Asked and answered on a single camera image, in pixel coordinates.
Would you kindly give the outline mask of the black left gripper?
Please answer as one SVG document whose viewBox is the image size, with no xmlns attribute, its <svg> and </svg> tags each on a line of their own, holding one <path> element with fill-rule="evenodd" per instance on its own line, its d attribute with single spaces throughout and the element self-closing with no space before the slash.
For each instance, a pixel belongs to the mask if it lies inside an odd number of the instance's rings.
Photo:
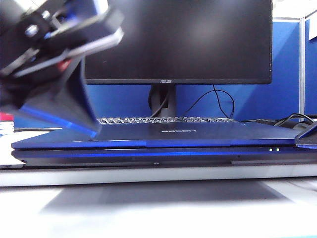
<svg viewBox="0 0 317 238">
<path fill-rule="evenodd" d="M 15 0 L 0 2 L 2 112 L 90 137 L 100 133 L 87 94 L 84 59 L 68 61 L 65 69 L 56 64 L 121 42 L 123 14 L 110 5 L 103 11 L 97 7 L 94 0 L 47 0 L 28 10 Z"/>
</svg>

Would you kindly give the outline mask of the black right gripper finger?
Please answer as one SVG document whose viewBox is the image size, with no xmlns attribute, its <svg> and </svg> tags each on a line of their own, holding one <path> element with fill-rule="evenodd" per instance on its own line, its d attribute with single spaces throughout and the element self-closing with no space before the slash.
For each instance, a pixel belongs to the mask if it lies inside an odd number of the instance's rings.
<svg viewBox="0 0 317 238">
<path fill-rule="evenodd" d="M 317 146 L 317 123 L 314 122 L 308 128 L 295 137 L 297 147 L 316 147 Z"/>
</svg>

